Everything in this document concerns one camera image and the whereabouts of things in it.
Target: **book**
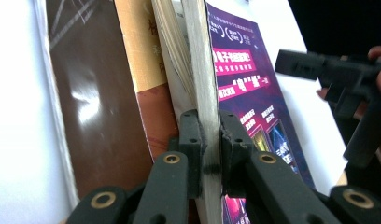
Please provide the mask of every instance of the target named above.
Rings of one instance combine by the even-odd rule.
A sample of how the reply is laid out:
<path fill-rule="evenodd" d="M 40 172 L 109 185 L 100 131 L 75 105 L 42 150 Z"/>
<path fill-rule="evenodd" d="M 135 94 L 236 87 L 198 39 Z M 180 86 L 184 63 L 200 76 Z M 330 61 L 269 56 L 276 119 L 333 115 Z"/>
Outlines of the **book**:
<path fill-rule="evenodd" d="M 152 0 L 176 119 L 196 108 L 187 27 L 181 0 Z"/>
<path fill-rule="evenodd" d="M 115 1 L 134 91 L 153 160 L 178 136 L 151 2 Z"/>
<path fill-rule="evenodd" d="M 272 151 L 281 156 L 305 184 L 314 188 L 313 178 L 308 170 L 258 24 L 209 4 L 214 1 L 183 0 L 183 12 L 178 11 L 181 8 L 174 11 L 174 7 L 169 6 L 169 1 L 164 2 L 166 7 L 154 8 L 156 11 L 165 10 L 160 12 L 162 16 L 157 18 L 157 22 L 165 26 L 171 25 L 171 29 L 161 28 L 161 44 L 169 51 L 170 45 L 176 39 L 180 39 L 180 43 L 186 43 L 184 40 L 188 40 L 192 64 L 190 73 L 181 74 L 177 65 L 172 65 L 180 59 L 176 58 L 175 53 L 168 52 L 166 57 L 169 59 L 165 60 L 166 67 L 172 66 L 174 71 L 168 76 L 191 77 L 189 80 L 192 80 L 194 84 L 196 107 L 206 134 L 211 134 L 211 138 L 218 139 L 219 112 L 216 108 L 231 111 L 240 118 L 259 150 Z M 172 14 L 172 16 L 164 17 L 163 15 L 166 14 Z M 180 19 L 175 15 L 182 14 L 185 15 L 187 28 L 186 32 L 182 28 L 182 33 L 185 33 L 183 36 L 178 35 L 181 33 L 178 31 L 181 27 L 174 21 L 175 18 Z M 176 35 L 170 36 L 172 30 L 175 30 L 173 33 Z M 181 47 L 186 49 L 187 46 L 181 44 Z M 217 161 L 219 143 L 208 142 L 208 145 L 211 148 L 208 148 L 204 155 L 204 167 L 219 165 Z M 205 201 L 198 204 L 203 207 L 199 209 L 199 213 L 205 212 L 201 215 L 201 218 L 204 218 L 202 222 L 219 223 L 222 221 L 222 215 L 226 223 L 245 221 L 247 214 L 244 215 L 244 199 L 236 199 L 234 203 L 234 199 L 224 197 L 223 213 L 220 210 L 222 209 L 219 195 L 221 191 L 220 186 L 217 185 L 219 178 L 218 174 L 205 174 L 202 180 L 204 189 L 202 198 Z M 225 212 L 230 211 L 234 204 L 237 207 L 241 205 L 243 220 L 239 219 L 241 209 L 237 209 L 237 213 Z"/>
<path fill-rule="evenodd" d="M 102 186 L 143 184 L 178 132 L 151 5 L 47 1 L 47 16 L 72 207 Z"/>

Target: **purple magazine cover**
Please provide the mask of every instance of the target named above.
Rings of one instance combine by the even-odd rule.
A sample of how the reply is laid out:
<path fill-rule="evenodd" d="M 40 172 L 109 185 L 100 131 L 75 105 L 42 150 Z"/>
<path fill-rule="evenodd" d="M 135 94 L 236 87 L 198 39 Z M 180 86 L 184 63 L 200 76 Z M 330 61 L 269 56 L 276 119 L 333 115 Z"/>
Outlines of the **purple magazine cover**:
<path fill-rule="evenodd" d="M 233 112 L 259 150 L 272 151 L 314 188 L 258 24 L 206 4 L 220 110 Z M 227 202 L 224 208 L 231 210 Z M 224 212 L 225 223 L 247 223 Z"/>

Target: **hardcover book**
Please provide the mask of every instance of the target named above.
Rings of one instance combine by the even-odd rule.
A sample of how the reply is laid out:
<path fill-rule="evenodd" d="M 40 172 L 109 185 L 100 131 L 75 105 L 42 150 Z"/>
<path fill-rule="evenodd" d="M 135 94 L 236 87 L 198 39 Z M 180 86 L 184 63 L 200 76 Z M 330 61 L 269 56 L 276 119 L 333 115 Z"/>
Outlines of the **hardcover book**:
<path fill-rule="evenodd" d="M 151 3 L 47 1 L 47 16 L 71 205 L 143 184 L 178 134 Z"/>

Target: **white surface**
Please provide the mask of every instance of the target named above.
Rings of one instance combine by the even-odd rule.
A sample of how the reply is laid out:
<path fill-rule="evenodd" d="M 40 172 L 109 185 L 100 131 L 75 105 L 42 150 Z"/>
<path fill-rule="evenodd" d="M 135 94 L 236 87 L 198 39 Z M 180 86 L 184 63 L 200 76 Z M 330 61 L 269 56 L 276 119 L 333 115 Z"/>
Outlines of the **white surface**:
<path fill-rule="evenodd" d="M 34 1 L 0 1 L 0 223 L 69 212 Z"/>
<path fill-rule="evenodd" d="M 296 133 L 319 192 L 329 195 L 345 169 L 345 145 L 317 82 L 278 76 Z"/>

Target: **brown book cover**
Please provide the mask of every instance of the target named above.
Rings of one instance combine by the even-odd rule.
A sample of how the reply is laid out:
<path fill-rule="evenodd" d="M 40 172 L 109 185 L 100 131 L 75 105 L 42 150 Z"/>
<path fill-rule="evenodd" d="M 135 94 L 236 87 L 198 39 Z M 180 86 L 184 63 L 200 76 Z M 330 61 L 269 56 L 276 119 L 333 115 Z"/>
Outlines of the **brown book cover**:
<path fill-rule="evenodd" d="M 78 197 L 106 185 L 132 189 L 147 180 L 152 165 L 145 129 L 164 116 L 148 108 L 167 106 L 150 96 L 169 97 L 167 87 L 161 83 L 135 92 L 133 65 L 112 1 L 47 1 L 47 14 L 70 158 L 65 166 Z M 160 135 L 149 136 L 150 145 L 163 147 Z"/>

